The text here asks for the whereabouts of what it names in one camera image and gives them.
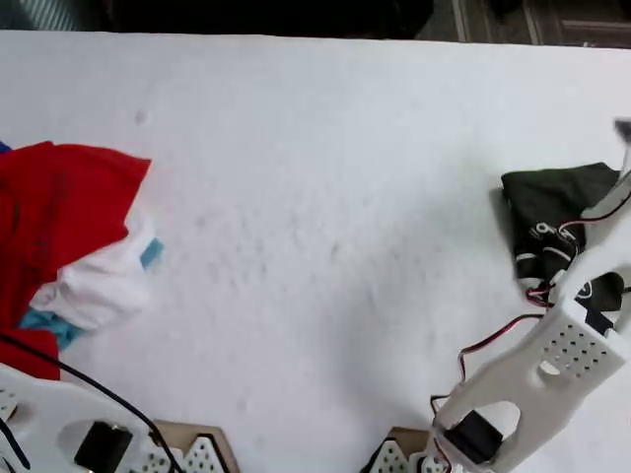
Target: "wooden base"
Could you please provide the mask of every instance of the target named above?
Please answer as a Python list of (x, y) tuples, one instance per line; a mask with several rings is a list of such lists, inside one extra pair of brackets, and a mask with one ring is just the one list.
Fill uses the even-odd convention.
[(176, 422), (155, 421), (167, 445), (179, 448), (186, 454), (199, 436), (210, 437), (226, 466), (226, 473), (239, 473), (239, 465), (223, 431), (218, 427), (196, 426)]

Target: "white tablecloth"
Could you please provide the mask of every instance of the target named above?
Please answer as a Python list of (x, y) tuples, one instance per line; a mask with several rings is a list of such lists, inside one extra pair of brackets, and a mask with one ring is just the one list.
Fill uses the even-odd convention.
[[(244, 472), (357, 471), (391, 426), (426, 428), (458, 348), (533, 311), (499, 176), (619, 167), (631, 114), (622, 50), (2, 32), (0, 68), (0, 140), (154, 160), (154, 303), (64, 359), (221, 426)], [(626, 468), (629, 374), (519, 472)]]

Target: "black wire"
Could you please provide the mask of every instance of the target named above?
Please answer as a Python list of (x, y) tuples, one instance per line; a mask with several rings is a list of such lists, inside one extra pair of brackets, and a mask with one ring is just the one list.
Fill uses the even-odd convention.
[(0, 419), (0, 431), (2, 431), (2, 434), (4, 434), (7, 442), (9, 443), (9, 445), (11, 445), (11, 448), (13, 448), (13, 451), (20, 460), (20, 463), (22, 463), (22, 466), (24, 466), (27, 470), (30, 470), (31, 463), (29, 462), (29, 459), (24, 454), (24, 451), (20, 447), (20, 444), (18, 443), (16, 438), (13, 437), (13, 433), (11, 432), (11, 429), (9, 429), (9, 426), (7, 426), (7, 424), (2, 419)]
[(122, 397), (120, 397), (115, 392), (110, 391), (105, 386), (103, 386), (99, 382), (97, 382), (94, 379), (92, 379), (91, 377), (89, 377), (87, 374), (83, 374), (79, 370), (76, 370), (76, 369), (66, 365), (63, 362), (60, 362), (59, 360), (57, 360), (55, 358), (49, 357), (46, 353), (43, 353), (43, 352), (41, 352), (40, 350), (38, 350), (36, 348), (30, 347), (29, 345), (26, 345), (26, 344), (20, 342), (19, 340), (16, 340), (15, 338), (13, 338), (13, 337), (11, 337), (9, 335), (6, 335), (4, 333), (0, 333), (0, 340), (3, 341), (4, 343), (8, 343), (9, 345), (13, 345), (14, 347), (17, 347), (17, 348), (19, 348), (21, 350), (24, 350), (25, 352), (30, 353), (31, 355), (33, 355), (35, 357), (38, 357), (41, 360), (45, 360), (46, 362), (49, 362), (49, 363), (61, 368), (65, 372), (69, 372), (73, 376), (76, 376), (79, 379), (81, 379), (82, 381), (87, 382), (91, 387), (93, 387), (94, 389), (102, 392), (105, 396), (109, 397), (110, 399), (112, 399), (113, 401), (117, 402), (118, 404), (120, 404), (125, 409), (127, 409), (134, 416), (136, 416), (138, 419), (140, 419), (142, 422), (144, 422), (145, 425), (152, 431), (152, 433), (154, 434), (154, 438), (155, 438), (156, 442), (165, 451), (165, 454), (167, 455), (167, 458), (169, 459), (169, 462), (171, 463), (170, 471), (174, 470), (177, 473), (184, 473), (183, 470), (181, 469), (181, 467), (179, 466), (179, 464), (177, 464), (177, 461), (175, 460), (174, 455), (171, 453), (171, 450), (169, 449), (169, 446), (167, 445), (167, 442), (165, 441), (165, 438), (162, 437), (160, 429), (158, 429), (158, 427), (151, 421), (151, 419), (149, 419), (147, 416), (145, 416), (136, 407), (131, 405), (129, 402), (124, 400)]

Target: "white cloth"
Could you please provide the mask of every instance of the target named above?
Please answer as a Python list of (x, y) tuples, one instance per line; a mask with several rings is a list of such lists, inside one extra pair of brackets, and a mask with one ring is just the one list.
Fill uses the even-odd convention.
[(44, 284), (31, 306), (50, 310), (85, 330), (96, 330), (139, 312), (149, 301), (148, 276), (140, 255), (155, 237), (149, 219), (132, 207), (125, 220), (129, 234), (84, 256)]

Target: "black fabric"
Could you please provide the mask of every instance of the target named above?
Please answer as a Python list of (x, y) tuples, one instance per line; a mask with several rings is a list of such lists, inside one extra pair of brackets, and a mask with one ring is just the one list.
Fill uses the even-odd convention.
[[(615, 184), (618, 171), (604, 163), (571, 169), (509, 172), (502, 176), (504, 197), (511, 209), (517, 275), (526, 289), (545, 289), (585, 249), (583, 225), (558, 235), (558, 228), (579, 220)], [(620, 309), (623, 281), (607, 273), (587, 283), (577, 296), (588, 310)]]

